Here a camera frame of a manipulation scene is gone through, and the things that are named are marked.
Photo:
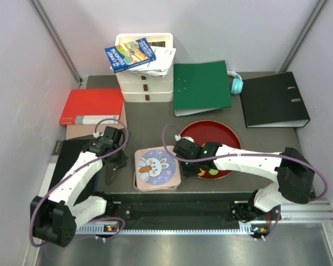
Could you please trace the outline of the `metal tongs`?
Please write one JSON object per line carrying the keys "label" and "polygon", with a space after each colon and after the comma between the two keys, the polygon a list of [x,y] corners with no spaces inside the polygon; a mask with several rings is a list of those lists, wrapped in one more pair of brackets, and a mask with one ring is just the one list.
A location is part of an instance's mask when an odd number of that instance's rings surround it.
{"label": "metal tongs", "polygon": [[105,184],[110,186],[112,184],[113,176],[116,172],[116,168],[111,164],[106,165]]}

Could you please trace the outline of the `silver tin lid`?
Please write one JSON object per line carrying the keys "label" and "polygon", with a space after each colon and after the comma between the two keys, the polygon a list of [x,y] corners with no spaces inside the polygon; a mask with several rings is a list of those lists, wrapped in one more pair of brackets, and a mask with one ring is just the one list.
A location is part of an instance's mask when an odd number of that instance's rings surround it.
{"label": "silver tin lid", "polygon": [[138,191],[174,191],[181,184],[173,146],[140,149],[134,154],[134,187]]}

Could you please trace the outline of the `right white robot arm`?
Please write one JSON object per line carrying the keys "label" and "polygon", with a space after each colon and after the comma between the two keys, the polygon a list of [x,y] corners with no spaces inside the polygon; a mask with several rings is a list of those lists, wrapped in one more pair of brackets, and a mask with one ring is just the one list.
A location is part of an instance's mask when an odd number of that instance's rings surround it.
{"label": "right white robot arm", "polygon": [[173,148],[187,169],[192,171],[238,171],[271,181],[257,189],[248,200],[248,213],[261,219],[284,203],[307,204],[311,200],[314,170],[294,148],[284,152],[261,153],[236,149],[218,142],[200,146],[191,137],[182,137]]}

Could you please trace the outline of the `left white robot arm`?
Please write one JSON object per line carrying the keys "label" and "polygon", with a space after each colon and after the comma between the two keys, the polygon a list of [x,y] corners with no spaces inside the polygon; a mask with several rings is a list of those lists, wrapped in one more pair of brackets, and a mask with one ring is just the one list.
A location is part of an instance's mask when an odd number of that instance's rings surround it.
{"label": "left white robot arm", "polygon": [[95,217],[113,217],[115,207],[104,197],[91,195],[81,203],[77,199],[89,181],[105,165],[113,170],[127,164],[124,148],[129,139],[127,128],[118,130],[107,126],[102,134],[94,132],[94,140],[87,143],[73,166],[63,178],[46,192],[36,196],[30,206],[29,241],[34,247],[52,243],[66,247],[76,231]]}

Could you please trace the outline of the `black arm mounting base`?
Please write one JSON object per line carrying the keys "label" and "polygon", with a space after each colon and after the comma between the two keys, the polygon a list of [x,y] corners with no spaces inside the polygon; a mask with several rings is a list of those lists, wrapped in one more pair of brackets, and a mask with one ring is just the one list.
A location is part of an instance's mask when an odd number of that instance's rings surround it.
{"label": "black arm mounting base", "polygon": [[250,204],[249,193],[95,193],[107,201],[103,214],[119,216],[127,222],[145,217],[216,217],[225,221],[275,221],[277,207],[260,211]]}

